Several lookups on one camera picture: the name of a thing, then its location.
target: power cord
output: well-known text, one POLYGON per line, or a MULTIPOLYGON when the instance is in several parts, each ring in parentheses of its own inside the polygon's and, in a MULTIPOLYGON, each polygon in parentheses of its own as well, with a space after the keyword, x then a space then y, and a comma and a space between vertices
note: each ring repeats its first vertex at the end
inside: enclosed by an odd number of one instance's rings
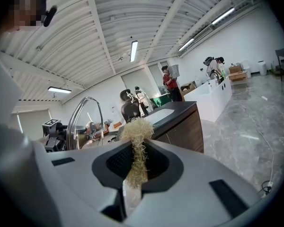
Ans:
MULTIPOLYGON (((256 125, 256 122, 254 121, 254 119, 250 116, 250 114, 248 113, 248 110, 247 110, 247 108, 246 107, 244 107, 244 106, 242 106, 241 104, 240 104, 240 102, 239 102, 239 100, 237 99, 237 95, 241 95, 242 93, 245 93, 245 92, 255 92, 255 91, 248 91, 248 90, 246 90, 246 91, 244 91, 244 92, 241 92, 241 93, 239 93, 239 94, 234 94, 235 95, 235 97, 236 97, 236 100, 238 101, 238 103, 239 103, 239 105, 243 108, 243 110, 245 110, 246 111, 246 113, 247 113, 247 115, 249 116, 249 118, 253 121, 253 123, 254 123, 254 125, 255 125, 255 128, 256 128, 256 130, 258 131, 258 133, 262 136, 262 138, 265 140, 265 142, 267 143, 267 145, 269 146, 269 148, 271 149, 271 152, 273 153, 273 158, 272 158, 272 161, 271 161, 271 174, 270 174, 270 180, 269 181, 265 181, 265 182, 263 182, 262 183, 262 189, 259 191, 259 192, 261 192, 261 191, 264 191, 265 192, 265 194, 266 195, 268 195, 269 193, 270 193, 270 191, 271 191, 271 186, 266 186, 266 187, 263 187, 263 184, 264 183, 269 183, 269 182, 271 182, 271 180, 272 180, 272 177, 273 177, 273 167, 274 167, 274 158, 275 158, 275 153, 274 153, 274 151, 273 151, 273 149, 272 149, 272 147, 270 146, 270 144, 269 144, 269 142, 266 140, 266 138, 264 137, 264 135, 259 131, 259 129, 257 128, 257 125, 256 125)), ((267 100, 267 98, 266 97, 264 97, 264 96, 259 96, 259 95, 257 95, 258 97, 260 97, 260 98, 262 98, 262 99, 264 99, 264 100, 267 100)))

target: red shirt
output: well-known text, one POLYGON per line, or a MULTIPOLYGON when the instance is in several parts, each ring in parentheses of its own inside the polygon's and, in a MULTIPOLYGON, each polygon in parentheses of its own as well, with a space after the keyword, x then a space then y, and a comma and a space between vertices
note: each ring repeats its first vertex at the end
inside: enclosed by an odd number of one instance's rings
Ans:
MULTIPOLYGON (((169 75, 164 75, 163 76, 163 81, 165 82, 165 84, 170 80, 169 75)), ((172 80, 171 83, 169 83, 168 85, 166 84, 168 90, 171 90, 173 88, 178 87, 178 84, 175 80, 172 80)))

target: marble floor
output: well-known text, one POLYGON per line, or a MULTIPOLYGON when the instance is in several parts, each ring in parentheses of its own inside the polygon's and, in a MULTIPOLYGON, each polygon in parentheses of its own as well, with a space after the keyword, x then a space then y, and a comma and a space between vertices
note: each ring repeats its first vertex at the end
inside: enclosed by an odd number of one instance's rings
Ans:
POLYGON ((248 82, 248 87, 232 85, 233 95, 215 123, 202 121, 204 152, 260 190, 270 179, 273 153, 239 103, 274 151, 272 181, 276 186, 284 177, 284 82, 281 85, 279 77, 259 74, 248 82))

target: sink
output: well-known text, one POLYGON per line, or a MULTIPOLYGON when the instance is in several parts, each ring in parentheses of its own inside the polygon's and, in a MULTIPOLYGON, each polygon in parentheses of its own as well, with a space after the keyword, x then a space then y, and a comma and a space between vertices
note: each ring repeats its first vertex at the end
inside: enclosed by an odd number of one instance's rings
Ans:
POLYGON ((159 122, 160 120, 166 118, 173 112, 174 110, 172 109, 163 108, 151 115, 148 115, 147 117, 145 117, 145 120, 151 122, 152 124, 155 124, 156 122, 159 122))

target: black pants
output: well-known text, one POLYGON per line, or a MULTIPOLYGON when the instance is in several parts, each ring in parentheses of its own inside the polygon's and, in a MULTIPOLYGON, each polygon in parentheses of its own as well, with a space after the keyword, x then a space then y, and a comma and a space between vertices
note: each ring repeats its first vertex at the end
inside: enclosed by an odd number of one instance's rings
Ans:
POLYGON ((173 102, 182 102, 182 96, 178 87, 175 87, 169 92, 173 102))

